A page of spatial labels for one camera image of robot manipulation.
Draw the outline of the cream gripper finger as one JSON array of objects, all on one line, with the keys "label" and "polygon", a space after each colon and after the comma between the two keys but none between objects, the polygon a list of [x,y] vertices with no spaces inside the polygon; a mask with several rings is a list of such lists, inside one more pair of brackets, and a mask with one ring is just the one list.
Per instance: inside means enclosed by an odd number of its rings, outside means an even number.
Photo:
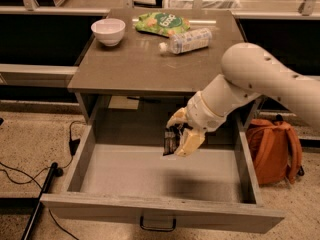
[{"label": "cream gripper finger", "polygon": [[184,129],[180,134],[179,146],[174,151],[177,156],[186,157],[196,151],[204,142],[205,133],[196,129]]},{"label": "cream gripper finger", "polygon": [[180,108],[167,121],[166,127],[170,128],[174,125],[180,125],[180,124],[184,124],[187,122],[188,122],[188,120],[186,117],[186,109]]}]

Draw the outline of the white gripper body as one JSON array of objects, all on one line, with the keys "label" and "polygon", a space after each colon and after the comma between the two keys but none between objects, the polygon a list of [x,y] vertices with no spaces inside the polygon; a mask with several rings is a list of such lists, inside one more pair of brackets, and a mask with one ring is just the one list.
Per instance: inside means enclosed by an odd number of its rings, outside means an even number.
[{"label": "white gripper body", "polygon": [[187,103],[187,123],[199,131],[214,132],[226,121],[229,109],[222,94],[198,91]]}]

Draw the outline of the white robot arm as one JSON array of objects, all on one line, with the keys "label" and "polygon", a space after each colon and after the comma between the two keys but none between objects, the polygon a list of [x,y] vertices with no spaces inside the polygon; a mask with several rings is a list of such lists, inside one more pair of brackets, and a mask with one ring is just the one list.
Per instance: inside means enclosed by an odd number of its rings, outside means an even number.
[{"label": "white robot arm", "polygon": [[168,127],[187,126],[171,151],[178,156],[192,154],[206,133],[216,131],[232,111],[261,95],[320,128],[320,81],[287,68],[258,45],[238,43],[222,56],[221,73],[168,120]]}]

